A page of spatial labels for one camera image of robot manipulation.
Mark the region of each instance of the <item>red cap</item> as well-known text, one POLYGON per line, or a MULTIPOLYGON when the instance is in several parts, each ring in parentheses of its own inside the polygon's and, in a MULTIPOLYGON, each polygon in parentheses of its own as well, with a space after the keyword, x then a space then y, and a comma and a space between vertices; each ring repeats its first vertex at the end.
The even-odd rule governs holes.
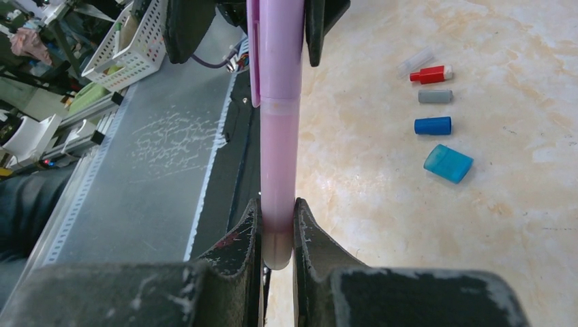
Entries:
POLYGON ((411 73, 410 74, 410 81, 417 82, 419 80, 419 73, 411 73))

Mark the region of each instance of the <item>blue cap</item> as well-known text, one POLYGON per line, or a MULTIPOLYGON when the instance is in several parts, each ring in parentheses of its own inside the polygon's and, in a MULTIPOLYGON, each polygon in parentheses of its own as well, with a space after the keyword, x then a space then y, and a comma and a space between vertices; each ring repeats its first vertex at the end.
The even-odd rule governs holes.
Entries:
POLYGON ((414 123, 416 134, 450 135, 451 117, 436 117, 416 119, 414 123))
POLYGON ((474 160, 467 155, 438 144, 427 156, 423 167, 457 184, 468 173, 473 163, 474 160))

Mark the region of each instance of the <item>person's leg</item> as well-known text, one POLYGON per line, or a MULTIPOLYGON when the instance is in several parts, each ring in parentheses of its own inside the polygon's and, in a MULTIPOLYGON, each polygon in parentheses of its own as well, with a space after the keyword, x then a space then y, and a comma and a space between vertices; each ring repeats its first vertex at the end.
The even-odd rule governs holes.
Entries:
POLYGON ((0 182, 0 262, 32 252, 73 169, 46 170, 0 182))

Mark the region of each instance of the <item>white plastic basket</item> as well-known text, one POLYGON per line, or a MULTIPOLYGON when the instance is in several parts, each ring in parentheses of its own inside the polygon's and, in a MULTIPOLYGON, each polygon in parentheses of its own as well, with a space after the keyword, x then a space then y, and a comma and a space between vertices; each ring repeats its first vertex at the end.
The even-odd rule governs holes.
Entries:
MULTIPOLYGON (((166 55, 161 31, 166 17, 166 1, 151 1, 130 44, 114 56, 115 25, 113 25, 82 72, 82 77, 102 85, 109 91, 118 91, 159 70, 166 55), (105 74, 112 66, 117 66, 119 70, 109 75, 105 74)), ((132 3, 125 7, 115 24, 121 22, 124 25, 130 16, 131 8, 132 3)))

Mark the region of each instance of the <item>black plastic part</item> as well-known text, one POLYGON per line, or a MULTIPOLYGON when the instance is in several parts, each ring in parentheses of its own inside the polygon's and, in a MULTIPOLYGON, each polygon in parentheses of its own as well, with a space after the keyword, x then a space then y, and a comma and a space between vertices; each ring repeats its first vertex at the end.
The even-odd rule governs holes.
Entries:
POLYGON ((120 95, 120 93, 117 93, 117 92, 114 92, 112 94, 112 97, 110 98, 110 100, 118 106, 120 106, 123 103, 124 99, 125 99, 125 97, 120 95))
POLYGON ((101 145, 102 141, 104 141, 104 134, 99 131, 94 131, 94 133, 91 136, 91 142, 101 145))
POLYGON ((296 326, 529 326, 495 274, 368 267, 317 225, 305 200, 294 214, 296 326))
POLYGON ((168 0, 163 37, 171 63, 189 60, 214 18, 213 0, 168 0))
POLYGON ((217 3, 217 9, 229 24, 240 27, 247 33, 247 4, 240 3, 217 3))
POLYGON ((267 306, 269 305, 269 288, 271 286, 271 269, 263 268, 263 319, 267 318, 267 306))
POLYGON ((249 72, 237 75, 223 128, 227 144, 215 154, 197 225, 202 237, 195 238, 192 258, 229 232, 243 218, 249 200, 259 196, 260 120, 249 84, 249 72))
POLYGON ((325 35, 350 4, 350 0, 305 0, 305 39, 312 67, 319 66, 325 35))

